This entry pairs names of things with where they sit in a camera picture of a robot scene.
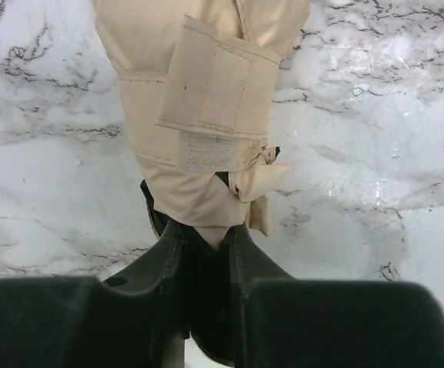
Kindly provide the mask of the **beige umbrella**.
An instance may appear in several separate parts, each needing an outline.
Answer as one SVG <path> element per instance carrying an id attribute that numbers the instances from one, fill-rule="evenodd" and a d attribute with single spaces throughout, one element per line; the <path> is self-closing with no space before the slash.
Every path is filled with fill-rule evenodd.
<path id="1" fill-rule="evenodd" d="M 245 225 L 271 233 L 267 194 L 288 172 L 268 144 L 281 61 L 308 1 L 96 1 L 151 225 L 217 247 Z"/>

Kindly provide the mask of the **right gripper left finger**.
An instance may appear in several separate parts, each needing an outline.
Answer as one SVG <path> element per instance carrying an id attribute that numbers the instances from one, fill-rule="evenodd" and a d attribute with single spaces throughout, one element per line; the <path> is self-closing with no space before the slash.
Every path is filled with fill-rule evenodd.
<path id="1" fill-rule="evenodd" d="M 183 239 L 159 241 L 106 280 L 0 278 L 0 367 L 181 367 Z"/>

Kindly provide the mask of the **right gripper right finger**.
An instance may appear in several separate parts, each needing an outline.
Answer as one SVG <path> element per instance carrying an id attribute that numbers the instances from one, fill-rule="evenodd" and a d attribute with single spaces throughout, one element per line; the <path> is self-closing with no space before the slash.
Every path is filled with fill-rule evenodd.
<path id="1" fill-rule="evenodd" d="M 444 313 L 423 286 L 298 280 L 243 225 L 223 248 L 237 367 L 444 367 Z"/>

